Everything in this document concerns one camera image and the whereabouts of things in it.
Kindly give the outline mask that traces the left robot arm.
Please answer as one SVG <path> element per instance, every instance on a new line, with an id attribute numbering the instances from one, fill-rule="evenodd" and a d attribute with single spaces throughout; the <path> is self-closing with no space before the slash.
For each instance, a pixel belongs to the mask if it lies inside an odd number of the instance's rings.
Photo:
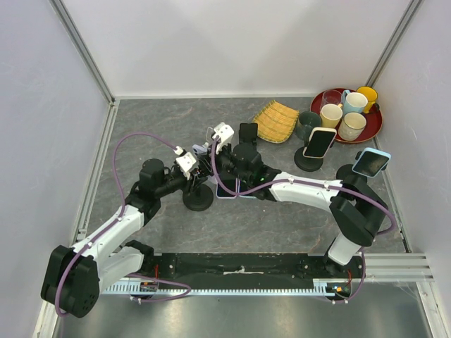
<path id="1" fill-rule="evenodd" d="M 159 211 L 161 198 L 178 190 L 188 195 L 201 188 L 208 176 L 205 165 L 186 171 L 178 158 L 172 168 L 158 159 L 142 165 L 132 186 L 113 216 L 81 242 L 58 246 L 50 254 L 41 298 L 54 305 L 57 315 L 82 318 L 99 295 L 122 277 L 136 273 L 146 277 L 154 271 L 149 248 L 133 244 L 115 252 L 130 235 L 142 229 Z"/>

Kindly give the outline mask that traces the purple phone from pole stand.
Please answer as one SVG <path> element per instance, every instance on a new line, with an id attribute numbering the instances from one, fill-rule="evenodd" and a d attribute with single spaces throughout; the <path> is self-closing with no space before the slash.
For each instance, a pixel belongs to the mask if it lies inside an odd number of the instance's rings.
<path id="1" fill-rule="evenodd" d="M 196 157 L 199 157 L 208 153 L 208 147 L 204 145 L 193 144 L 192 151 Z"/>

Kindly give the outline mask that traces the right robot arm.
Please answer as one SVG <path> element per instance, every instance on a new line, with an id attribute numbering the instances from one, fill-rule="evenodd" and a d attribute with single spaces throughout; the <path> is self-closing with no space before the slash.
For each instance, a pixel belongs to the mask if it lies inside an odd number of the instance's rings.
<path id="1" fill-rule="evenodd" d="M 220 187 L 224 185 L 219 175 L 222 170 L 247 185 L 243 192 L 236 191 L 236 196 L 293 202 L 330 213 L 340 230 L 322 261 L 324 272 L 331 277 L 341 276 L 355 254 L 384 234 L 381 225 L 385 218 L 396 224 L 387 204 L 359 177 L 316 180 L 291 175 L 265 165 L 252 146 L 239 144 L 232 149 L 219 139 L 214 140 L 210 157 Z"/>

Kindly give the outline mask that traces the lavender case phone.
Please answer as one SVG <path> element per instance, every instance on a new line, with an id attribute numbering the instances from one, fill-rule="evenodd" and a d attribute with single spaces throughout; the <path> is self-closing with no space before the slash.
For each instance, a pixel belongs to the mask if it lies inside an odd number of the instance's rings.
<path id="1" fill-rule="evenodd" d="M 216 185 L 216 197 L 218 199 L 226 199 L 231 200 L 235 199 L 236 196 L 236 190 L 237 190 L 237 180 L 235 178 L 233 179 L 227 179 L 222 180 L 223 186 L 220 184 Z"/>

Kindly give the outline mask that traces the light blue case phone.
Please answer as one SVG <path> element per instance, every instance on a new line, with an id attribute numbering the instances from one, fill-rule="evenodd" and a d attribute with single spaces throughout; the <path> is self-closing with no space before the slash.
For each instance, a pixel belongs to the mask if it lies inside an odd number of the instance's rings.
<path id="1" fill-rule="evenodd" d="M 241 198 L 246 199 L 255 199 L 254 195 L 254 187 L 252 185 L 249 185 L 248 183 L 244 182 L 243 180 L 240 180 L 238 184 L 238 196 Z"/>

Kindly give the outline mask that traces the cream case phone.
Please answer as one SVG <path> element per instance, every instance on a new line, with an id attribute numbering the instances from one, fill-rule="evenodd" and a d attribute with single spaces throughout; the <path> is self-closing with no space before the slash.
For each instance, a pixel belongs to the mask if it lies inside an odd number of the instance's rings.
<path id="1" fill-rule="evenodd" d="M 306 158 L 323 158 L 335 141 L 336 135 L 337 131 L 334 128 L 315 127 L 302 155 Z"/>

